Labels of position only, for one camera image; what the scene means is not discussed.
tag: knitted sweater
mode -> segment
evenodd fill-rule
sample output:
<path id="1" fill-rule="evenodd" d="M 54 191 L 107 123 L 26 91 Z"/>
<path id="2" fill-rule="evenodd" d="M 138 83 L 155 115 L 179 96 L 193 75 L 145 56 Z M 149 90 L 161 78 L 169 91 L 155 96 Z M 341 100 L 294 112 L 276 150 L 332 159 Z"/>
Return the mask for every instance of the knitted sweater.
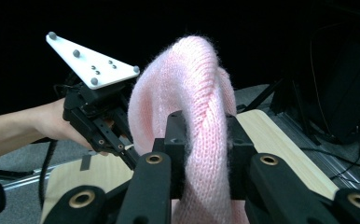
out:
<path id="1" fill-rule="evenodd" d="M 128 118 L 140 155 L 164 137 L 168 115 L 178 110 L 187 124 L 188 158 L 173 223 L 248 223 L 244 202 L 229 196 L 226 113 L 236 115 L 234 92 L 215 49 L 200 36 L 179 39 L 137 80 Z"/>

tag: black background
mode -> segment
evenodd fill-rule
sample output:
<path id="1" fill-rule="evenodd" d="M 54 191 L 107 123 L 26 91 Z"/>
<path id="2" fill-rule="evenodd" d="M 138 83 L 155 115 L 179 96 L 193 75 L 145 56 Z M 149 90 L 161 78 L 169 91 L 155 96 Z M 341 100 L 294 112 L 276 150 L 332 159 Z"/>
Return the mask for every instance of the black background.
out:
<path id="1" fill-rule="evenodd" d="M 0 114 L 56 99 L 71 72 L 48 32 L 143 69 L 177 38 L 213 42 L 235 89 L 283 76 L 312 1 L 0 1 Z"/>

